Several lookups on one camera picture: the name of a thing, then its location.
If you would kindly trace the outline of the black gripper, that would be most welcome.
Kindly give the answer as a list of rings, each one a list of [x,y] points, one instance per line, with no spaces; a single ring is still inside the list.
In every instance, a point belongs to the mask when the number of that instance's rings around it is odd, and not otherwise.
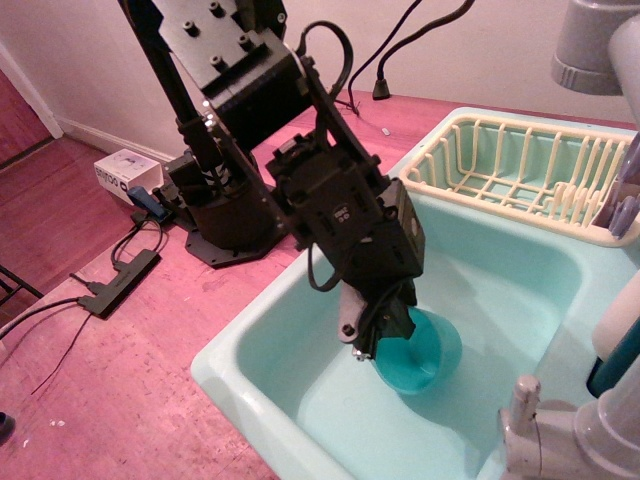
[[[305,249],[319,247],[334,268],[310,286],[321,292],[346,284],[340,339],[356,356],[374,360],[383,338],[408,340],[415,323],[415,278],[424,271],[425,235],[401,180],[376,164],[359,164],[335,144],[297,135],[274,153],[267,169],[275,199]]]

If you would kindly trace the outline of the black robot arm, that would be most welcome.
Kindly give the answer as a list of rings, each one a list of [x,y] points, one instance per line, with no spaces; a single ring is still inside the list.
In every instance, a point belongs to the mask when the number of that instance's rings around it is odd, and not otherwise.
[[[120,5],[186,144],[157,197],[215,266],[264,256],[284,235],[320,250],[342,290],[338,335],[361,360],[409,339],[425,237],[402,182],[380,172],[338,112],[352,68],[325,88],[304,47],[284,42],[279,1]]]

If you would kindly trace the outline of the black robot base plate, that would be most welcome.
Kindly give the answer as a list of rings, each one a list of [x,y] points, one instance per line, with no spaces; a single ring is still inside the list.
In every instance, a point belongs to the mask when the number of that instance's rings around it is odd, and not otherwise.
[[[187,231],[188,253],[208,266],[259,260],[285,237],[252,183],[215,179],[189,150],[169,162],[166,171],[170,181],[154,194]]]

